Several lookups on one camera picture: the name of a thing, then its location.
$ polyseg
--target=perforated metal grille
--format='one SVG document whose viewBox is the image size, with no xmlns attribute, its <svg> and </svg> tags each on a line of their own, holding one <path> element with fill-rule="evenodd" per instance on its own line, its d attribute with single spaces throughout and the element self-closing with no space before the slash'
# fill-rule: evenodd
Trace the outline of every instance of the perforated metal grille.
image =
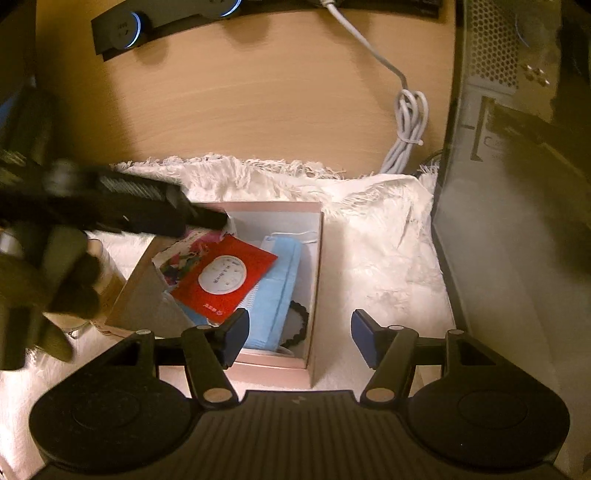
<svg viewBox="0 0 591 480">
<path fill-rule="evenodd" d="M 517 88 L 518 37 L 510 16 L 492 0 L 469 2 L 467 16 L 470 75 Z"/>
</svg>

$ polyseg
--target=box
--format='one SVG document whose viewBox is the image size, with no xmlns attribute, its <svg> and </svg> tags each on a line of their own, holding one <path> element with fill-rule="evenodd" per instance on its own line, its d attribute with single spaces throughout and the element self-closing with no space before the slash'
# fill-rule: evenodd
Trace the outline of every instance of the box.
<svg viewBox="0 0 591 480">
<path fill-rule="evenodd" d="M 322 245 L 321 204 L 307 202 L 225 202 L 212 203 L 234 218 L 240 240 L 256 245 L 272 233 L 306 233 L 316 242 L 303 243 L 297 281 L 292 299 L 308 314 L 306 338 L 290 348 L 290 354 L 243 349 L 234 365 L 226 370 L 232 380 L 285 388 L 311 388 L 310 348 L 314 328 L 316 291 Z M 294 237 L 303 239 L 303 235 Z M 113 335 L 127 336 L 140 329 L 170 338 L 194 326 L 174 299 L 165 293 L 166 282 L 152 258 L 175 240 L 156 237 L 145 250 L 113 310 L 100 328 Z"/>
</svg>

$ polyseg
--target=red envelope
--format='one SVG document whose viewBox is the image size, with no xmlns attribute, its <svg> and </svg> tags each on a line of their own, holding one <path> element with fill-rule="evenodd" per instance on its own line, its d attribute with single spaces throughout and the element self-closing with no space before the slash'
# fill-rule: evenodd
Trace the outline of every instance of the red envelope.
<svg viewBox="0 0 591 480">
<path fill-rule="evenodd" d="M 272 253 L 227 236 L 212 247 L 171 294 L 211 322 L 220 324 L 236 310 L 276 259 Z"/>
</svg>

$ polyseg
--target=blue surgical mask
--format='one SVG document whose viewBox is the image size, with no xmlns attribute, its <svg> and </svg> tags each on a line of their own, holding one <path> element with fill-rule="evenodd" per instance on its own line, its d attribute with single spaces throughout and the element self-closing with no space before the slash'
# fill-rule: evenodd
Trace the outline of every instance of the blue surgical mask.
<svg viewBox="0 0 591 480">
<path fill-rule="evenodd" d="M 274 352 L 279 347 L 296 284 L 301 243 L 289 237 L 266 236 L 260 248 L 277 259 L 239 305 L 248 310 L 251 320 L 244 347 Z"/>
</svg>

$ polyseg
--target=wooden desk surface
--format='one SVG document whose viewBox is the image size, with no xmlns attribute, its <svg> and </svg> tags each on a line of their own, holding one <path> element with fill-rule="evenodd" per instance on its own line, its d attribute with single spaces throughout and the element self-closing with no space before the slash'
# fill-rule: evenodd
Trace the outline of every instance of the wooden desk surface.
<svg viewBox="0 0 591 480">
<path fill-rule="evenodd" d="M 378 171 L 395 140 L 400 82 L 326 11 L 237 17 L 104 63 L 90 20 L 119 0 L 37 0 L 37 81 L 59 100 L 58 145 L 88 163 L 195 157 L 321 161 Z M 425 146 L 443 145 L 452 87 L 453 0 L 438 21 L 344 11 L 428 97 Z"/>
</svg>

